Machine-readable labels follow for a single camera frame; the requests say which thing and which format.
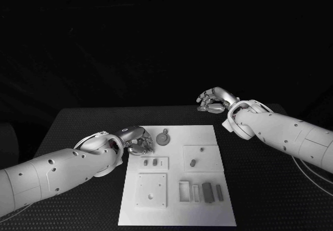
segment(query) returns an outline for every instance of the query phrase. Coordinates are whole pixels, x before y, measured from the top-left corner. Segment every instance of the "table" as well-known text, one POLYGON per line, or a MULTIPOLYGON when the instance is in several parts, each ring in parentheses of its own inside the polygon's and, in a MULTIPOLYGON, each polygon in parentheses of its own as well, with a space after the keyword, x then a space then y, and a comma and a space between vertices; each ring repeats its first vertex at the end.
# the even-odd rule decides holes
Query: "table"
MULTIPOLYGON (((273 112, 285 115, 278 104, 266 106, 273 112)), ((63 148, 73 148, 83 137, 99 131, 112 133, 134 125, 213 125, 236 230, 333 230, 333 198, 304 177, 292 158, 266 146, 258 138, 246 141, 234 133, 229 133, 221 127, 226 112, 198 112, 196 107, 188 105, 63 109, 36 157, 63 148)), ((207 227, 116 226, 126 152, 122 160, 123 163, 108 175, 93 178, 67 192, 34 203, 0 224, 0 231, 206 230, 207 227)), ((219 227, 219 230, 234 228, 219 227)))

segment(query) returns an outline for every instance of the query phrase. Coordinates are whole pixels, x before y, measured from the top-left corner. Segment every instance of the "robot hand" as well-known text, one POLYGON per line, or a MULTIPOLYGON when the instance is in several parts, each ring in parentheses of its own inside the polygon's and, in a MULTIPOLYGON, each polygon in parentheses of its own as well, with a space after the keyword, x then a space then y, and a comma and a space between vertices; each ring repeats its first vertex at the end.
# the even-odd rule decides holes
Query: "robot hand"
POLYGON ((131 155, 142 155, 152 152, 152 139, 142 127, 128 127, 115 132, 115 136, 119 137, 123 147, 128 147, 131 155))
POLYGON ((201 101, 200 107, 197 107, 197 111, 207 111, 210 113, 221 113, 224 108, 229 110, 236 102, 239 102, 239 98, 236 98, 224 89, 220 87, 214 87, 206 90, 197 97, 196 102, 201 101))

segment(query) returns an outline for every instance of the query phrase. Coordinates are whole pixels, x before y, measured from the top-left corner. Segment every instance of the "textured table surface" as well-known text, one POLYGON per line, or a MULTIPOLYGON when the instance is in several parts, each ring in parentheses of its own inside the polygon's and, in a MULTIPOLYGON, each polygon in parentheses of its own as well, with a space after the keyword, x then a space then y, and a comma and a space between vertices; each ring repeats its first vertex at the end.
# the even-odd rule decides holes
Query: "textured table surface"
MULTIPOLYGON (((266 105, 285 115, 278 104, 266 105)), ((258 138, 240 139, 221 127, 226 112, 197 112, 196 106, 63 109, 36 157, 63 148, 90 134, 116 132, 134 125, 213 125, 237 227, 219 230, 333 230, 333 198, 301 174, 292 158, 258 138)), ((206 230, 208 227, 116 226, 128 153, 123 163, 60 195, 34 203, 0 223, 2 230, 206 230)), ((309 175, 319 185, 321 180, 309 175)))

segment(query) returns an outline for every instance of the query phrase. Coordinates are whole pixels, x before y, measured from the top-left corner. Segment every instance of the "white robotic arm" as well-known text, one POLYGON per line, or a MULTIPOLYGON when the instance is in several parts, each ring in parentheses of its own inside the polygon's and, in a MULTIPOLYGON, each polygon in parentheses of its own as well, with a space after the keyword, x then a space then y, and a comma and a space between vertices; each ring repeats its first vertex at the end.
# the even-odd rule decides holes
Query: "white robotic arm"
POLYGON ((200 101, 198 111, 221 113, 224 108, 229 110, 221 123, 229 132, 245 140, 256 136, 266 145, 333 173, 333 131, 273 113, 255 100, 239 101, 219 87, 198 95, 200 101))
POLYGON ((152 152, 151 145, 151 136, 139 126, 113 135, 102 131, 83 139, 74 149, 41 155, 0 170, 0 217, 63 193, 92 177, 106 175, 122 163, 125 147, 129 154, 141 155, 152 152))

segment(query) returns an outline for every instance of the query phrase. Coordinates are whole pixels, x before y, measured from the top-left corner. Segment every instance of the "black background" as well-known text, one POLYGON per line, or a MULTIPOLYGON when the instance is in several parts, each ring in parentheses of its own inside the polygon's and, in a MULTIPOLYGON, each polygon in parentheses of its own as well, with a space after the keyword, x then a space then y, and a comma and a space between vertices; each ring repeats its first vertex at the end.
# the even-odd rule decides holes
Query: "black background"
POLYGON ((0 121, 14 126, 20 161, 61 108, 194 105, 214 86, 333 129, 331 17, 321 10, 59 1, 1 7, 0 27, 0 121))

